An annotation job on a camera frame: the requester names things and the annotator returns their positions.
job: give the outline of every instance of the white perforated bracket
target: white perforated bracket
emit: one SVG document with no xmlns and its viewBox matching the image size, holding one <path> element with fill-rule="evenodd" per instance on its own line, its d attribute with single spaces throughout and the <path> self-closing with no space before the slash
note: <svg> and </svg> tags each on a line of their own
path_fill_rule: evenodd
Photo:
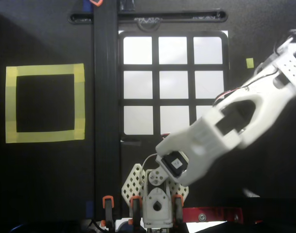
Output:
<svg viewBox="0 0 296 233">
<path fill-rule="evenodd" d="M 287 53 L 278 58 L 275 64 L 296 87 L 296 58 Z"/>
<path fill-rule="evenodd" d="M 122 187 L 122 197 L 129 207 L 132 196 L 143 196 L 143 183 L 140 179 L 141 169 L 141 164 L 135 164 Z M 145 179 L 145 171 L 142 171 L 142 179 Z M 189 194 L 189 187 L 184 187 L 179 183 L 171 181 L 170 179 L 166 180 L 166 184 L 169 186 L 171 196 L 178 194 L 183 196 L 183 201 L 186 200 Z"/>
</svg>

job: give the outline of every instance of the red bracket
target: red bracket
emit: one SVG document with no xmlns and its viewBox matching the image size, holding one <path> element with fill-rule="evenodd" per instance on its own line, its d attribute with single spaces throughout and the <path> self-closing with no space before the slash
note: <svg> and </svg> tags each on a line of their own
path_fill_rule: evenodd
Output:
<svg viewBox="0 0 296 233">
<path fill-rule="evenodd" d="M 133 200 L 134 199 L 139 199 L 140 207 L 142 207 L 142 198 L 141 198 L 141 196 L 132 196 L 130 198 L 130 207 L 133 208 Z"/>
<path fill-rule="evenodd" d="M 101 226 L 101 227 L 105 227 L 105 220 L 101 220 L 101 222 L 100 222 L 100 226 Z"/>
<path fill-rule="evenodd" d="M 182 195 L 179 195 L 179 194 L 173 195 L 173 196 L 172 196 L 172 203 L 175 202 L 175 199 L 176 199 L 176 198 L 180 198 L 180 199 L 181 199 L 181 204 L 182 204 L 182 207 L 183 207 L 183 204 L 184 204 L 183 196 L 182 196 Z"/>
<path fill-rule="evenodd" d="M 199 207 L 183 208 L 183 222 L 200 222 L 200 215 L 205 215 L 204 222 L 228 221 L 243 224 L 241 208 L 234 207 Z"/>
</svg>

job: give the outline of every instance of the screw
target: screw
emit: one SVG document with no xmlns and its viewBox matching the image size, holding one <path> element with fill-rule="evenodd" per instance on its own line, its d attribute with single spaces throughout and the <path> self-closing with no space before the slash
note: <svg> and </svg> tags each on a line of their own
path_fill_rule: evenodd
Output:
<svg viewBox="0 0 296 233">
<path fill-rule="evenodd" d="M 198 216 L 198 220 L 199 220 L 200 222 L 205 222 L 205 221 L 206 221 L 206 215 L 205 215 L 205 214 L 200 214 L 200 215 Z"/>
<path fill-rule="evenodd" d="M 246 128 L 243 128 L 239 131 L 239 134 L 243 133 L 246 130 Z"/>
</svg>

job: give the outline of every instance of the blue tape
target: blue tape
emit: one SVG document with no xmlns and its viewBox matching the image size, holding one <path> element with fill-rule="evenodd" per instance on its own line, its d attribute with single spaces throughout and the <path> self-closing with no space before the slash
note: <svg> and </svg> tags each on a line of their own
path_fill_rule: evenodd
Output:
<svg viewBox="0 0 296 233">
<path fill-rule="evenodd" d="M 84 12 L 93 12 L 93 5 L 89 0 L 83 0 L 83 11 Z"/>
<path fill-rule="evenodd" d="M 94 218 L 94 202 L 89 200 L 86 202 L 86 219 Z"/>
</svg>

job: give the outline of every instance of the orange clamp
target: orange clamp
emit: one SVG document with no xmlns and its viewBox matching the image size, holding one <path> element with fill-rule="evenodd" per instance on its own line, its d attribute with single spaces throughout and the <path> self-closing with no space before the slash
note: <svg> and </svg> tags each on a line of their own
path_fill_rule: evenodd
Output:
<svg viewBox="0 0 296 233">
<path fill-rule="evenodd" d="M 89 0 L 91 3 L 93 3 L 95 6 L 101 6 L 104 0 L 99 0 L 98 2 L 95 2 L 93 0 Z"/>
<path fill-rule="evenodd" d="M 181 199 L 181 204 L 182 204 L 182 207 L 183 207 L 183 204 L 184 204 L 183 196 L 182 195 L 179 195 L 179 194 L 173 195 L 172 202 L 175 201 L 175 198 L 180 198 Z"/>
<path fill-rule="evenodd" d="M 113 201 L 113 196 L 104 196 L 103 197 L 103 208 L 105 208 L 105 200 L 111 199 L 112 202 L 112 208 L 114 208 L 114 201 Z"/>
<path fill-rule="evenodd" d="M 100 226 L 101 226 L 101 227 L 105 227 L 105 220 L 101 220 L 101 222 L 100 222 Z"/>
<path fill-rule="evenodd" d="M 133 200 L 134 199 L 139 199 L 140 207 L 142 207 L 142 198 L 141 198 L 141 196 L 132 196 L 130 198 L 130 207 L 133 208 Z"/>
</svg>

